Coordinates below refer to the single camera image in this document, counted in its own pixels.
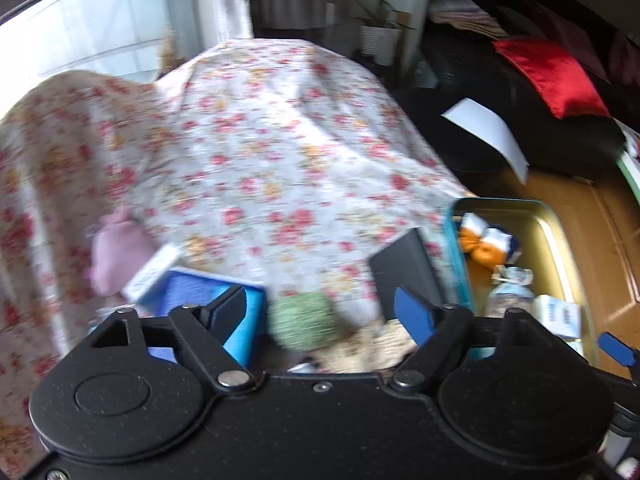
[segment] screw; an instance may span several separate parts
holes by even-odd
[[[218,382],[225,388],[239,388],[251,381],[251,376],[244,370],[227,370],[218,376]]]
[[[327,381],[314,384],[314,391],[316,394],[325,394],[332,388],[332,384]]]
[[[400,370],[394,374],[394,383],[401,390],[415,390],[425,381],[424,375],[416,370]]]
[[[47,480],[68,480],[68,476],[58,469],[52,469],[47,473]]]

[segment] small box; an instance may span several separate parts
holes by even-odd
[[[580,306],[542,294],[533,300],[536,319],[549,332],[565,339],[580,337]]]

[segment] red pillow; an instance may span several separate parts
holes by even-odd
[[[494,47],[531,81],[554,117],[611,117],[580,63],[560,45],[523,38],[494,41]]]

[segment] floral fabric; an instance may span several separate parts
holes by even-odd
[[[0,122],[0,468],[42,453],[38,380],[104,306],[88,235],[130,205],[190,264],[322,290],[379,316],[367,258],[412,226],[449,283],[443,211],[465,189],[366,69],[303,41],[234,40],[159,82],[54,76]]]

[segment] white pot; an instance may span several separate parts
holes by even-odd
[[[394,63],[396,57],[396,46],[398,46],[398,38],[400,38],[400,29],[384,28],[384,34],[380,35],[378,40],[378,49],[376,50],[376,63],[382,66],[390,66]]]
[[[386,30],[393,30],[392,28],[382,27],[367,27],[365,25],[360,27],[361,41],[360,51],[365,56],[375,56],[378,52],[378,42],[380,37]]]

